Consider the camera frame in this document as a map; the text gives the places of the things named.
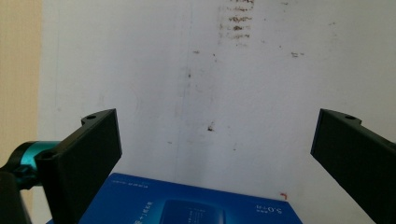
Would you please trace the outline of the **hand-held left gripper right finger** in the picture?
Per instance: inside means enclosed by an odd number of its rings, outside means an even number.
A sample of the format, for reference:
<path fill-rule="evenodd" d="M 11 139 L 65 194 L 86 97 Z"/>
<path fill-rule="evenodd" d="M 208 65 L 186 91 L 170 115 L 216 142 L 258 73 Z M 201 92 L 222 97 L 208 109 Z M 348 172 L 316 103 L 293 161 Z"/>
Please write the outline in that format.
<path fill-rule="evenodd" d="M 321 109 L 310 154 L 376 224 L 396 224 L 396 144 Z"/>

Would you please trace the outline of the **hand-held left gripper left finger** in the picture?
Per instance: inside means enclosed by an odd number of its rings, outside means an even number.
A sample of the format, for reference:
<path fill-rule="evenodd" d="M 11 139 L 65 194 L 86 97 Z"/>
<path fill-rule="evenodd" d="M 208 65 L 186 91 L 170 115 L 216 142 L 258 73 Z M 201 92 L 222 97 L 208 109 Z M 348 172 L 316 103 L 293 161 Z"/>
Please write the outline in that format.
<path fill-rule="evenodd" d="M 121 155 L 117 111 L 108 109 L 35 156 L 54 224 L 78 224 Z"/>

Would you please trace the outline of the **blue box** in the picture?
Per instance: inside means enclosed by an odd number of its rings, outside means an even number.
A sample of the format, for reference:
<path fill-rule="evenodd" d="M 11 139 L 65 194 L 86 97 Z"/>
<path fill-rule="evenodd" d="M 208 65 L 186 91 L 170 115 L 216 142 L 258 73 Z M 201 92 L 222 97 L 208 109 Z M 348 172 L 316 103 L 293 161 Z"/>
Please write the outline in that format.
<path fill-rule="evenodd" d="M 82 195 L 48 195 L 48 224 L 303 224 L 289 203 L 133 175 L 110 175 L 84 213 Z"/>

